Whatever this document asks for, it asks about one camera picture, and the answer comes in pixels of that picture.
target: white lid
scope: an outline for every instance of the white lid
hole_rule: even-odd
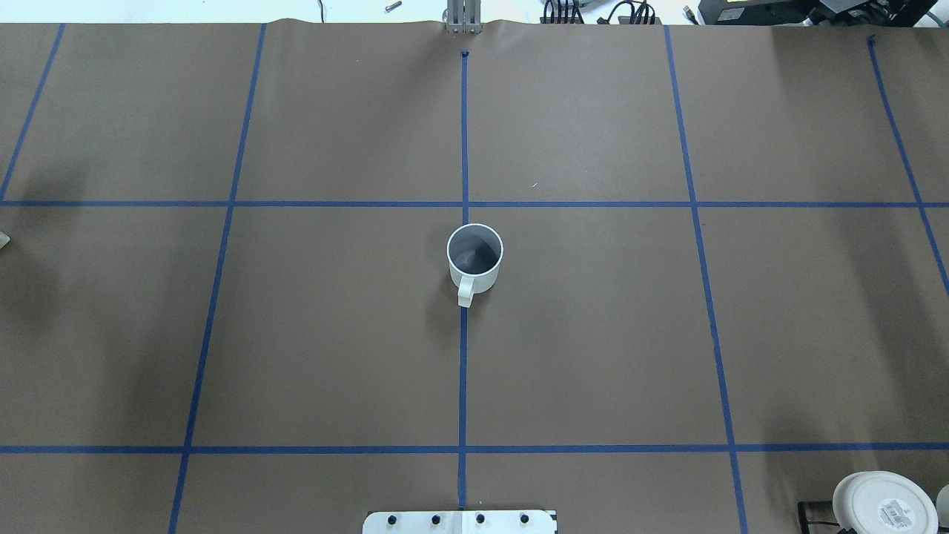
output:
[[[859,534],[936,534],[936,507],[913,481],[888,471],[853,473],[833,492],[841,528]]]
[[[940,524],[949,526],[949,486],[940,490],[936,496],[936,513],[940,515]]]

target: barcode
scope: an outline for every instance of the barcode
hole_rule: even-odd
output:
[[[902,514],[902,506],[896,501],[890,501],[880,510],[881,519],[897,528],[908,528],[912,521]]]

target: mug handle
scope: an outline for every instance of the mug handle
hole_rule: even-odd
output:
[[[458,306],[462,308],[472,307],[472,297],[475,296],[475,279],[472,277],[461,277],[458,284]]]

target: mug rim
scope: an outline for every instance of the mug rim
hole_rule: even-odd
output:
[[[450,247],[452,246],[452,239],[455,238],[455,234],[457,234],[461,230],[464,230],[465,228],[468,228],[469,226],[480,226],[482,228],[487,228],[497,238],[497,242],[501,244],[501,252],[500,254],[497,255],[497,261],[494,263],[494,265],[491,266],[491,269],[488,269],[484,273],[480,273],[478,275],[472,275],[459,269],[458,266],[455,265],[455,263],[452,261],[452,254],[450,251]],[[482,224],[480,222],[469,222],[468,224],[462,224],[461,226],[458,226],[455,229],[455,231],[452,232],[452,235],[448,237],[448,242],[445,243],[445,257],[448,258],[448,264],[451,265],[453,269],[455,269],[462,275],[466,277],[472,277],[472,278],[485,277],[489,275],[494,269],[497,269],[497,266],[501,264],[501,259],[504,258],[504,239],[502,239],[501,235],[497,233],[497,230],[494,230],[491,226],[488,226],[487,224]]]

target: white mug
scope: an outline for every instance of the white mug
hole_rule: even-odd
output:
[[[471,308],[472,297],[491,289],[504,257],[504,242],[491,226],[465,224],[446,247],[448,270],[458,286],[458,306]]]

